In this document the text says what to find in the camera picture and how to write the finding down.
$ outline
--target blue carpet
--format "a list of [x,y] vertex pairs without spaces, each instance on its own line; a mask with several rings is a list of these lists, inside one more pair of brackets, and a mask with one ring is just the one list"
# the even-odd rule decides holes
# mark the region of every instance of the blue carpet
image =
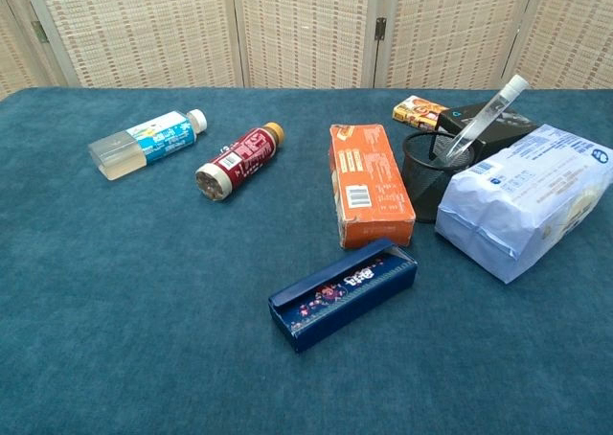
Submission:
[[[332,123],[386,126],[416,93],[40,88],[0,103],[0,433],[611,433],[613,193],[509,286],[416,224],[412,288],[296,355],[277,290],[345,254]],[[613,91],[513,108],[613,146]],[[208,133],[115,182],[87,145],[201,108]],[[194,171],[252,126],[285,143],[226,201]]]

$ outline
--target blue box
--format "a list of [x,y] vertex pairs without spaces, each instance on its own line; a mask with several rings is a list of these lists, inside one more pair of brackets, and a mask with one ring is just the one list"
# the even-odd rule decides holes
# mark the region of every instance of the blue box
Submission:
[[417,270],[391,240],[375,240],[270,296],[270,314],[301,352],[411,286]]

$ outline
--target bottle cap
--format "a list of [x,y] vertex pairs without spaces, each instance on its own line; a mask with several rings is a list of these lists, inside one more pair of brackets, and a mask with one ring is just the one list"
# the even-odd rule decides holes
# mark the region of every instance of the bottle cap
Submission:
[[269,122],[265,126],[270,128],[272,131],[274,131],[277,134],[277,138],[279,138],[279,146],[282,145],[285,139],[285,132],[281,128],[281,126],[277,124],[276,122]]
[[508,101],[512,102],[517,96],[525,89],[527,89],[530,85],[528,81],[519,76],[518,74],[514,75],[509,83],[503,87],[500,91],[500,94]]
[[204,114],[200,109],[192,109],[187,114],[190,123],[192,124],[193,131],[197,133],[202,133],[207,129],[207,118],[204,117]]
[[230,176],[215,164],[206,163],[195,171],[195,181],[211,200],[223,200],[232,191]]

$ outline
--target orange cardboard box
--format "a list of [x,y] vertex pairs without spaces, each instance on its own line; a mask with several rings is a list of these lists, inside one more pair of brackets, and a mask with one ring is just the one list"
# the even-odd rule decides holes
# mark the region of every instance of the orange cardboard box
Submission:
[[383,126],[333,125],[329,133],[341,246],[356,248],[381,237],[408,245],[415,212]]

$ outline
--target bottle label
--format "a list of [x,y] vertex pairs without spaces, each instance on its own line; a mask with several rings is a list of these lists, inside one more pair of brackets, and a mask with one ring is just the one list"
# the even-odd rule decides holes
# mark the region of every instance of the bottle label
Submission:
[[260,169],[275,155],[277,145],[264,128],[252,128],[222,152],[211,164],[224,170],[236,189],[248,176]]
[[192,124],[176,111],[129,128],[126,132],[138,142],[148,164],[195,141]]

